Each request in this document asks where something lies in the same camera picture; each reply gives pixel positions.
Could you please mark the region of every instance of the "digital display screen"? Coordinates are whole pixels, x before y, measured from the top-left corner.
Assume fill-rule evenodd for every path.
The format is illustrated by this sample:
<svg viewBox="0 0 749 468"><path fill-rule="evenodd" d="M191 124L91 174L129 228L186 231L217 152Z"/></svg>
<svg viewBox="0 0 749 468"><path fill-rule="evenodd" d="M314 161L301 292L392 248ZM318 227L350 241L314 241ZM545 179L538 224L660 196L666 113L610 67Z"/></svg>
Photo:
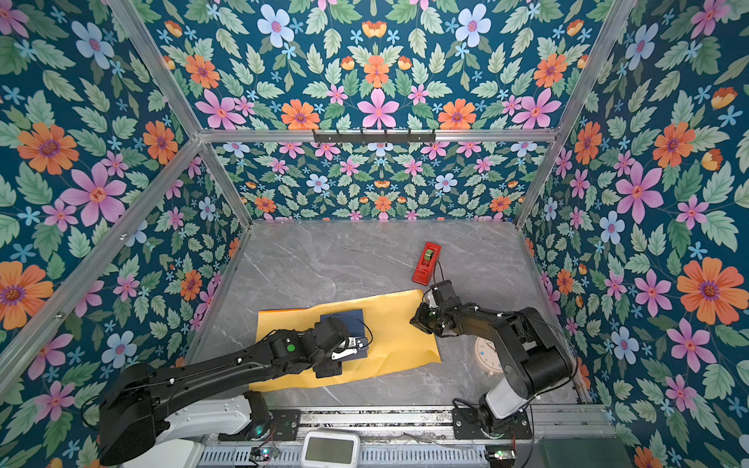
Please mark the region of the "digital display screen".
<svg viewBox="0 0 749 468"><path fill-rule="evenodd" d="M354 452L354 441L343 439L324 439L310 437L307 442L306 460L327 463L351 463Z"/></svg>

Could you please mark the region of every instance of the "floral wallpaper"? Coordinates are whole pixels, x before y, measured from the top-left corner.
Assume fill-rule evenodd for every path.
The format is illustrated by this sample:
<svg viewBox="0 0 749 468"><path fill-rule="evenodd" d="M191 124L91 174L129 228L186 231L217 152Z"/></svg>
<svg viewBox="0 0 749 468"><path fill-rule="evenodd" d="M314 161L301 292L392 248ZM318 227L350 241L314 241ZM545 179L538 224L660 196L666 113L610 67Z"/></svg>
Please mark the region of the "floral wallpaper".
<svg viewBox="0 0 749 468"><path fill-rule="evenodd" d="M641 2L524 226L638 468L749 464L748 12Z"/></svg>
<svg viewBox="0 0 749 468"><path fill-rule="evenodd" d="M95 398L136 362L182 364L241 233L196 157L6 395L0 467L98 468Z"/></svg>
<svg viewBox="0 0 749 468"><path fill-rule="evenodd" d="M534 142L216 147L250 216L268 220L512 220L545 151Z"/></svg>
<svg viewBox="0 0 749 468"><path fill-rule="evenodd" d="M148 27L206 128L531 129L559 120L611 3L167 0Z"/></svg>
<svg viewBox="0 0 749 468"><path fill-rule="evenodd" d="M77 4L0 1L0 350L184 141L107 6Z"/></svg>

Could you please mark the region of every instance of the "orange flower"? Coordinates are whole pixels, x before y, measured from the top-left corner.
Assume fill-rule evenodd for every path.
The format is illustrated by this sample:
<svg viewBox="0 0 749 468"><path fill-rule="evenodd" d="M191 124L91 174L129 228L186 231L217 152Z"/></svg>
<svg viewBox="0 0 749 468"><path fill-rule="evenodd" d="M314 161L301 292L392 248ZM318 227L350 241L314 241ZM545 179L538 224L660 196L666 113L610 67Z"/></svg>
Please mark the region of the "orange flower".
<svg viewBox="0 0 749 468"><path fill-rule="evenodd" d="M185 279L182 280L182 291L180 291L180 295L184 297L185 300L193 300L198 296L202 285L203 280L201 279L201 274L198 273L198 270L189 271L185 273Z"/></svg>
<svg viewBox="0 0 749 468"><path fill-rule="evenodd" d="M78 144L57 125L48 127L36 123L33 132L23 131L18 139L23 143L18 147L19 154L23 159L30 159L28 165L38 172L47 170L51 175L60 175L62 169L73 167L71 161L78 160L78 151L72 149Z"/></svg>
<svg viewBox="0 0 749 468"><path fill-rule="evenodd" d="M580 377L583 379L585 388L590 390L590 379L588 378L590 371L588 370L588 366L583 364L583 360L580 357L577 358L577 369L580 371Z"/></svg>
<svg viewBox="0 0 749 468"><path fill-rule="evenodd" d="M234 253L237 251L239 246L239 237L235 237L229 244L229 258L234 257Z"/></svg>
<svg viewBox="0 0 749 468"><path fill-rule="evenodd" d="M172 129L166 128L162 121L148 122L145 125L148 131L143 134L143 142L148 146L148 154L151 158L158 159L160 164L166 165L175 157L177 142Z"/></svg>
<svg viewBox="0 0 749 468"><path fill-rule="evenodd" d="M350 55L348 57L344 57L343 60L341 60L341 68L344 70L353 70L354 58Z"/></svg>
<svg viewBox="0 0 749 468"><path fill-rule="evenodd" d="M551 86L562 79L562 73L567 71L567 57L564 55L551 54L546 60L541 60L539 69L533 74L536 86L551 88Z"/></svg>
<svg viewBox="0 0 749 468"><path fill-rule="evenodd" d="M512 203L512 200L510 200L510 197L497 197L494 200L491 201L491 210L494 212L497 211L504 211L507 208L510 208L510 204Z"/></svg>
<svg viewBox="0 0 749 468"><path fill-rule="evenodd" d="M562 268L557 275L557 286L560 287L560 293L570 294L572 292L572 286L574 285L574 279L572 279L569 271Z"/></svg>
<svg viewBox="0 0 749 468"><path fill-rule="evenodd" d="M456 99L455 104L447 103L444 112L440 112L438 121L442 122L442 130L468 130L470 125L476 121L473 111L476 107L472 103L466 104L465 99Z"/></svg>
<svg viewBox="0 0 749 468"><path fill-rule="evenodd" d="M26 325L26 315L34 317L44 305L41 298L52 296L52 282L42 281L46 271L31 265L26 270L19 261L0 263L0 320L11 330Z"/></svg>
<svg viewBox="0 0 749 468"><path fill-rule="evenodd" d="M211 89L219 87L219 72L216 71L216 65L212 64L208 60L204 60L201 55L187 56L187 65L185 65L188 73L192 73L190 78L196 83L199 83L203 88Z"/></svg>
<svg viewBox="0 0 749 468"><path fill-rule="evenodd" d="M411 63L411 59L406 57L405 55L401 55L401 57L398 59L398 68L401 70L408 70L413 66Z"/></svg>
<svg viewBox="0 0 749 468"><path fill-rule="evenodd" d="M663 135L658 135L655 139L655 146L658 147L653 151L653 159L658 161L662 168L671 164L675 168L682 163L682 158L689 156L694 146L691 143L697 137L694 130L687 130L689 124L679 122L675 127L673 124L666 127Z"/></svg>
<svg viewBox="0 0 749 468"><path fill-rule="evenodd" d="M582 19L576 19L575 21L569 23L569 26L567 26L567 35L574 36L580 30L583 28L583 25L585 22Z"/></svg>
<svg viewBox="0 0 749 468"><path fill-rule="evenodd" d="M365 21L362 23L362 31L366 37L383 37L387 31L387 23Z"/></svg>
<svg viewBox="0 0 749 468"><path fill-rule="evenodd" d="M266 197L257 197L255 199L255 205L264 213L272 213L276 211L276 202L269 200Z"/></svg>
<svg viewBox="0 0 749 468"><path fill-rule="evenodd" d="M721 150L717 148L711 149L703 156L702 165L708 171L717 171L721 168L722 164L723 156L721 155Z"/></svg>
<svg viewBox="0 0 749 468"><path fill-rule="evenodd" d="M721 109L731 104L738 95L733 88L720 88L712 95L710 103L713 109Z"/></svg>
<svg viewBox="0 0 749 468"><path fill-rule="evenodd" d="M164 23L164 26L167 31L172 33L172 36L182 37L182 26L178 25L176 22L169 20Z"/></svg>
<svg viewBox="0 0 749 468"><path fill-rule="evenodd" d="M637 468L663 468L661 461L653 457L653 452L642 447L637 447L634 451L634 464Z"/></svg>
<svg viewBox="0 0 749 468"><path fill-rule="evenodd" d="M598 154L598 145L601 144L601 126L598 122L588 122L584 129L577 134L577 143L574 144L575 159L584 165L590 164Z"/></svg>
<svg viewBox="0 0 749 468"><path fill-rule="evenodd" d="M367 82L375 88L382 88L384 83L389 80L388 72L390 66L385 63L385 59L379 55L373 55L369 58L369 63L364 65L364 73L366 73Z"/></svg>
<svg viewBox="0 0 749 468"><path fill-rule="evenodd" d="M289 130L317 130L320 128L320 116L313 112L312 104L304 103L298 99L292 99L291 104L284 104L281 110L284 115L281 120L288 125Z"/></svg>
<svg viewBox="0 0 749 468"><path fill-rule="evenodd" d="M734 309L749 307L749 292L734 288L744 284L744 276L735 267L725 270L717 258L705 257L702 266L693 260L684 267L687 276L680 276L676 289L685 293L682 304L688 312L697 309L697 320L715 325L715 315L728 325L739 320Z"/></svg>
<svg viewBox="0 0 749 468"><path fill-rule="evenodd" d="M380 197L374 202L374 207L383 213L392 208L392 202L387 197Z"/></svg>

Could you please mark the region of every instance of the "marble surface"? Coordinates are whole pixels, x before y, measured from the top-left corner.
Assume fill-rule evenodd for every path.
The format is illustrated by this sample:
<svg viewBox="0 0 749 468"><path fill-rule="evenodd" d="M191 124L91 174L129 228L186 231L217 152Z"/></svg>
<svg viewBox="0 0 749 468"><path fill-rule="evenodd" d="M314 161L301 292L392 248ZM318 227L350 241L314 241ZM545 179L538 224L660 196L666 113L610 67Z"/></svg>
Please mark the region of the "marble surface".
<svg viewBox="0 0 749 468"><path fill-rule="evenodd" d="M425 289L411 276L426 242L442 246L445 278L452 280L464 302L499 310L545 307L546 298L534 283L537 279L531 276L515 228L508 222L258 222L251 235L197 360L254 343L258 310ZM497 385L498 377L490 377L474 361L475 340L470 336L438 339L441 364L318 389L268 392L265 398L269 406L477 401ZM570 383L542 395L540 402L576 401Z"/></svg>

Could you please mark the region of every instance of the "red tape dispenser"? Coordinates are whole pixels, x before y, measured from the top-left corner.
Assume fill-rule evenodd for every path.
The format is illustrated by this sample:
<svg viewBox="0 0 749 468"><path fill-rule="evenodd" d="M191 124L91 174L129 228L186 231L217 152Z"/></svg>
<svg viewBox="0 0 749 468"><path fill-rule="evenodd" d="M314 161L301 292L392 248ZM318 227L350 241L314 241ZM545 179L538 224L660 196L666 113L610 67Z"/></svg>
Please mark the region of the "red tape dispenser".
<svg viewBox="0 0 749 468"><path fill-rule="evenodd" d="M420 285L429 286L429 279L434 274L434 268L437 266L437 260L440 258L442 247L431 242L426 243L424 252L416 265L416 272L413 274L413 281Z"/></svg>

